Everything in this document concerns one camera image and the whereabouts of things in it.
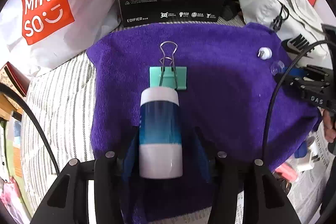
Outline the person's hand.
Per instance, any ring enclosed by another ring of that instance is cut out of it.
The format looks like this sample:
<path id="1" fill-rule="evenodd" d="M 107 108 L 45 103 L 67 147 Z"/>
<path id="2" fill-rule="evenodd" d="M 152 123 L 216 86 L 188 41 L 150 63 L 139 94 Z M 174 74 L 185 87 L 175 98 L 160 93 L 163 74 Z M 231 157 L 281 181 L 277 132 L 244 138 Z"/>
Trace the person's hand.
<path id="1" fill-rule="evenodd" d="M 325 138 L 329 143 L 333 143 L 336 136 L 335 124 L 333 122 L 333 118 L 330 116 L 330 113 L 327 110 L 323 110 L 322 116 L 323 116 Z"/>

